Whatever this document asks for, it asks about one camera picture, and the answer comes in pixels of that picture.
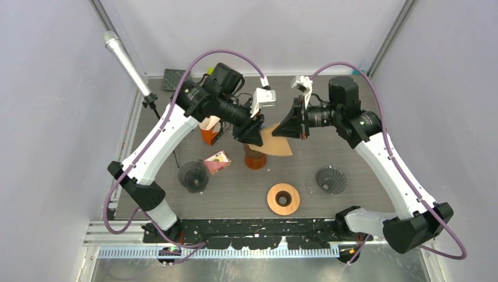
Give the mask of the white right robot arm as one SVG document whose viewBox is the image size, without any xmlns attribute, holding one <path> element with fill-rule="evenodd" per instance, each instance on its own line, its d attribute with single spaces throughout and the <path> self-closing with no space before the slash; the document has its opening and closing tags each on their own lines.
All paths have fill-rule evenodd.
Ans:
<svg viewBox="0 0 498 282">
<path fill-rule="evenodd" d="M 319 106 L 309 105 L 313 95 L 309 77 L 296 76 L 291 86 L 302 93 L 272 135 L 305 140 L 311 128 L 333 126 L 372 169 L 395 209 L 382 213 L 351 206 L 335 215 L 337 237 L 350 241 L 358 233 L 378 236 L 404 254 L 438 236 L 441 222 L 451 219 L 453 209 L 449 203 L 437 202 L 409 171 L 383 132 L 379 116 L 362 109 L 358 84 L 349 76 L 331 78 L 329 99 Z"/>
</svg>

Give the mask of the coffee paper filter box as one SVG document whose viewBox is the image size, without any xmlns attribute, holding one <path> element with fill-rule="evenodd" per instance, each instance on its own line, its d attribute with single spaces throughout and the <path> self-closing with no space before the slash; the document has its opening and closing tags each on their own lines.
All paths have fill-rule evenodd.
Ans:
<svg viewBox="0 0 498 282">
<path fill-rule="evenodd" d="M 231 123 L 221 120 L 219 117 L 209 116 L 199 124 L 202 140 L 212 146 L 231 129 L 231 126 Z"/>
</svg>

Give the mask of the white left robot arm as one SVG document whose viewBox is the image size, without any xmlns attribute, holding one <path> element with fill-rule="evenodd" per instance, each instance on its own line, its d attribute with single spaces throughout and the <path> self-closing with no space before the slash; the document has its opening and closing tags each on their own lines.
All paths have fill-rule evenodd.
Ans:
<svg viewBox="0 0 498 282">
<path fill-rule="evenodd" d="M 188 79 L 180 84 L 164 115 L 136 150 L 122 162 L 113 161 L 109 173 L 142 211 L 158 225 L 157 235 L 174 243 L 180 235 L 177 216 L 166 202 L 166 192 L 155 182 L 162 164 L 177 145 L 199 123 L 217 117 L 233 126 L 234 139 L 248 145 L 263 145 L 263 115 L 251 111 L 250 104 L 232 100 L 245 83 L 243 75 L 218 63 L 203 83 Z"/>
</svg>

